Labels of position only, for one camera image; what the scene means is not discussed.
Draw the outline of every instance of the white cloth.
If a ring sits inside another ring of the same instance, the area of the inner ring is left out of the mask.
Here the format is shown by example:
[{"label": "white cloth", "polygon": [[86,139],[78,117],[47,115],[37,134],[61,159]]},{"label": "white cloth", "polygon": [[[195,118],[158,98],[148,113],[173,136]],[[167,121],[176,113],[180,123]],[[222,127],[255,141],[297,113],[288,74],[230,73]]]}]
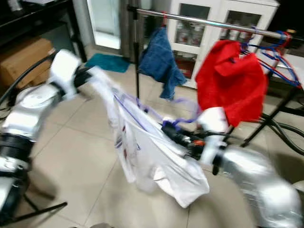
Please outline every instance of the white cloth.
[{"label": "white cloth", "polygon": [[100,68],[90,71],[95,75],[91,84],[107,108],[128,182],[136,182],[144,191],[158,185],[183,208],[208,193],[209,185],[198,162],[184,158],[183,147],[170,140],[161,125],[128,99]]}]

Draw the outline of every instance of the tiled floor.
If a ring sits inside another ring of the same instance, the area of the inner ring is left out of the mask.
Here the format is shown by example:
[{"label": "tiled floor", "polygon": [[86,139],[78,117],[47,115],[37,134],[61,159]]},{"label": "tiled floor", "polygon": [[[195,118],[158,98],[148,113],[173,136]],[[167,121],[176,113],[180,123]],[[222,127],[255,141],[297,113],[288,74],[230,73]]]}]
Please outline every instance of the tiled floor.
[{"label": "tiled floor", "polygon": [[[108,72],[129,93],[135,93],[134,66],[125,74]],[[162,114],[190,115],[188,108],[172,105],[159,98],[162,85],[141,76],[141,98]],[[48,118],[42,135],[34,148],[32,181],[42,190],[56,196],[47,201],[29,195],[46,207],[68,201],[68,206],[56,214],[48,214],[11,225],[10,228],[89,228],[108,222],[116,228],[253,228],[250,211],[235,184],[223,176],[214,177],[205,170],[211,193],[200,197],[187,209],[158,190],[148,195],[125,180],[117,161],[101,99],[88,86],[92,95],[86,101],[78,97],[63,102]],[[178,87],[176,97],[196,100],[196,91]],[[267,97],[264,111],[269,113],[279,100]],[[304,127],[304,119],[280,114],[277,120]],[[234,132],[245,138],[256,124],[243,123]],[[301,138],[290,135],[304,147]],[[290,182],[304,180],[304,160],[289,149],[269,129],[264,129],[250,147],[269,156],[278,171]],[[30,211],[22,204],[20,213]]]}]

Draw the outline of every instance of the blue denim cloth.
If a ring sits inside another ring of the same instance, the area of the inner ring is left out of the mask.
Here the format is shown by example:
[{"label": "blue denim cloth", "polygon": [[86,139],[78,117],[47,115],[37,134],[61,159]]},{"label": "blue denim cloth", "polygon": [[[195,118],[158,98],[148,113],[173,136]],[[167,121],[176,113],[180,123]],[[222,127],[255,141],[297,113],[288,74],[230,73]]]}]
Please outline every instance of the blue denim cloth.
[{"label": "blue denim cloth", "polygon": [[175,86],[187,81],[175,63],[165,27],[157,29],[152,34],[147,49],[141,55],[139,70],[164,83],[160,97],[165,99],[172,100]]}]

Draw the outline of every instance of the red cloth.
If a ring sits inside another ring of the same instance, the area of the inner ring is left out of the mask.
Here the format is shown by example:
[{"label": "red cloth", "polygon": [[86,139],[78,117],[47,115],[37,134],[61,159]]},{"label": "red cloth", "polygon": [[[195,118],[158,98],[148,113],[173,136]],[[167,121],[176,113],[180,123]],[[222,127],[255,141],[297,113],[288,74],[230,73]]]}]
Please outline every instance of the red cloth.
[{"label": "red cloth", "polygon": [[239,54],[239,42],[218,41],[195,78],[201,109],[223,107],[232,126],[259,118],[267,88],[256,55],[240,58]]}]

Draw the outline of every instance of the clothes rack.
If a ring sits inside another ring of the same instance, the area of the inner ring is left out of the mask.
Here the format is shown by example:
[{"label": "clothes rack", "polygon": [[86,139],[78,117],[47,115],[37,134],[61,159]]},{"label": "clothes rack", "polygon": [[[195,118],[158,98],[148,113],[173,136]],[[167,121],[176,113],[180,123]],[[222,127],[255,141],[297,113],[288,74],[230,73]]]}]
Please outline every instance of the clothes rack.
[{"label": "clothes rack", "polygon": [[[181,16],[181,15],[176,15],[176,14],[169,14],[165,12],[156,12],[152,10],[146,10],[146,9],[141,9],[135,6],[128,5],[127,10],[133,14],[133,22],[134,22],[134,41],[133,41],[133,47],[134,47],[134,57],[135,57],[135,73],[136,73],[136,96],[137,98],[140,98],[140,88],[139,88],[139,42],[138,42],[138,15],[151,15],[151,16],[156,16],[156,17],[165,17],[167,19],[176,19],[176,20],[181,20],[181,21],[187,21],[187,22],[194,22],[194,23],[199,23],[199,24],[204,24],[207,26],[213,26],[213,27],[218,27],[218,28],[224,28],[224,29],[231,29],[231,30],[238,30],[241,32],[247,32],[247,33],[252,33],[252,34],[257,34],[257,35],[262,35],[264,37],[270,37],[270,38],[276,38],[276,39],[282,39],[282,40],[287,40],[290,39],[290,43],[304,43],[304,40],[302,38],[295,38],[295,37],[288,37],[285,34],[281,34],[278,32],[272,32],[272,31],[267,31],[267,30],[260,30],[256,28],[249,28],[249,27],[244,27],[244,26],[237,26],[237,25],[232,25],[228,23],[221,23],[221,22],[216,22],[216,21],[211,21],[211,20],[205,20],[205,19],[199,19],[199,18],[193,18],[193,17],[187,17],[187,16]],[[244,140],[243,144],[241,146],[245,147],[247,146],[250,141],[279,113],[279,112],[286,112],[290,114],[295,114],[295,115],[300,115],[304,116],[304,111],[302,110],[296,110],[296,109],[291,109],[287,108],[286,105],[298,94],[300,91],[299,88],[293,87],[289,94],[283,99],[283,101],[277,106],[277,108],[270,114],[269,118],[265,119],[263,123],[248,137]]]}]

